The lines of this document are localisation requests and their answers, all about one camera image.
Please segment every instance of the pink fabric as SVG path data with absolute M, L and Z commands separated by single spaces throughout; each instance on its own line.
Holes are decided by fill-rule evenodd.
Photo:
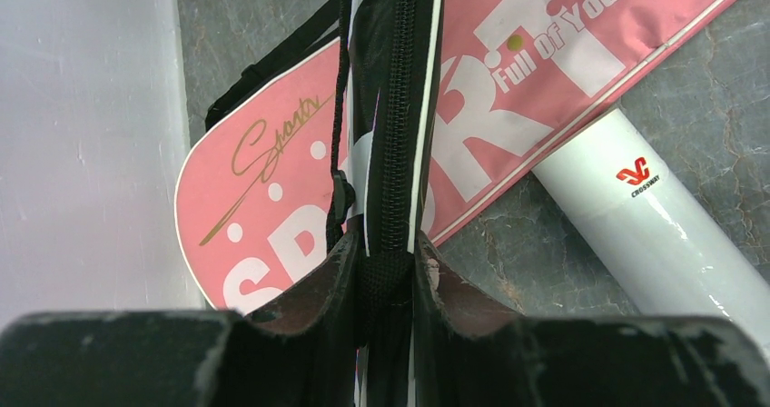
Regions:
M 423 229 L 443 242 L 733 1 L 446 0 Z M 337 53 L 264 88 L 183 168 L 180 245 L 216 307 L 254 310 L 324 258 Z

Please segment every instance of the yellow-green dot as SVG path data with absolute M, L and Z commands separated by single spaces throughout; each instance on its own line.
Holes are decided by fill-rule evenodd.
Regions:
M 507 47 L 510 51 L 518 51 L 524 46 L 524 38 L 519 35 L 511 35 L 508 38 Z

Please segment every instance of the cylinder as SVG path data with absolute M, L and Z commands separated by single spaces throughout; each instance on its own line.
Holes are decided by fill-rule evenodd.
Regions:
M 533 172 L 641 313 L 728 318 L 770 357 L 770 285 L 619 109 Z

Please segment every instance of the gray marble surface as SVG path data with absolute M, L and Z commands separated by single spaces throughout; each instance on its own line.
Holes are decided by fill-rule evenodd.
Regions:
M 178 0 L 191 141 L 208 106 L 326 0 Z M 770 3 L 738 0 L 620 100 L 671 170 L 770 279 Z M 527 314 L 637 310 L 531 174 L 440 248 Z

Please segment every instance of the zipper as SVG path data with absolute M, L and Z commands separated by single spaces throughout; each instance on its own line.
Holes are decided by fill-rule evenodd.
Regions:
M 384 118 L 384 166 L 382 179 L 381 239 L 383 251 L 404 250 L 409 239 L 410 187 L 407 173 L 410 84 L 413 68 L 411 40 L 414 36 L 417 0 L 396 4 L 395 31 L 390 62 L 388 115 Z

